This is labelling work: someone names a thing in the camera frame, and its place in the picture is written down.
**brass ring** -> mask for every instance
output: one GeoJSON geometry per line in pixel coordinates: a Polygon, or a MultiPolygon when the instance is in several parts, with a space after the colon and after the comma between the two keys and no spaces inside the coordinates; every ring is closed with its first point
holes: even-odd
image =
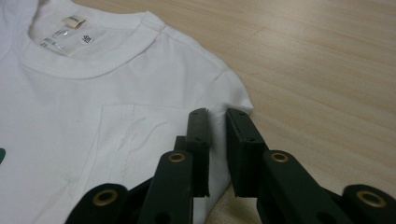
{"type": "Polygon", "coordinates": [[[289,161],[289,157],[283,153],[275,152],[271,154],[271,159],[278,162],[287,162],[289,161]]]}
{"type": "Polygon", "coordinates": [[[114,189],[104,189],[95,194],[92,202],[96,206],[106,206],[116,201],[119,194],[114,189]]]}
{"type": "Polygon", "coordinates": [[[169,161],[180,162],[186,160],[186,156],[181,153],[173,153],[168,157],[169,161]]]}
{"type": "Polygon", "coordinates": [[[358,198],[364,202],[367,203],[368,205],[372,206],[372,207],[386,207],[387,206],[387,202],[385,202],[385,200],[375,194],[372,193],[371,191],[368,190],[360,190],[358,192],[356,192],[356,196],[358,196],[358,198]]]}

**wood grain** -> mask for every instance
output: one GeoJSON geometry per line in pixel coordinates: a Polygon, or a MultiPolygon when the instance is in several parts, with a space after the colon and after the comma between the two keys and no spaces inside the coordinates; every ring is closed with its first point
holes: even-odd
{"type": "MultiPolygon", "coordinates": [[[[247,87],[270,148],[321,186],[366,184],[396,197],[396,2],[75,0],[151,11],[218,55],[247,87]]],[[[260,223],[228,189],[207,223],[260,223]]]]}

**green object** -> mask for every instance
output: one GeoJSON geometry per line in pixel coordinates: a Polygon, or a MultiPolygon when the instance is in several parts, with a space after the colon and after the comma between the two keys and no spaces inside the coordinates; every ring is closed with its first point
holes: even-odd
{"type": "Polygon", "coordinates": [[[0,164],[6,156],[6,151],[3,148],[0,148],[0,164]]]}

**white fabric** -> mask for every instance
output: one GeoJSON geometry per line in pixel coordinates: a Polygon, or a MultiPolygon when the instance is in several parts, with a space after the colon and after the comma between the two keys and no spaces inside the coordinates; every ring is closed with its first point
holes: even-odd
{"type": "Polygon", "coordinates": [[[0,12],[0,222],[64,223],[91,188],[135,187],[206,107],[211,197],[194,199],[203,223],[229,182],[224,111],[252,109],[237,75],[149,12],[66,0],[6,0],[0,12]],[[86,19],[77,29],[62,22],[73,15],[86,19]]]}

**beige tag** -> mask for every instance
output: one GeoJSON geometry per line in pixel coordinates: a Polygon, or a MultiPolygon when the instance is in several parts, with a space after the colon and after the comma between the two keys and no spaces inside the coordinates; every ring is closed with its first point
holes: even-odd
{"type": "Polygon", "coordinates": [[[68,26],[76,29],[85,21],[85,19],[80,16],[71,16],[64,18],[62,21],[68,26]]]}

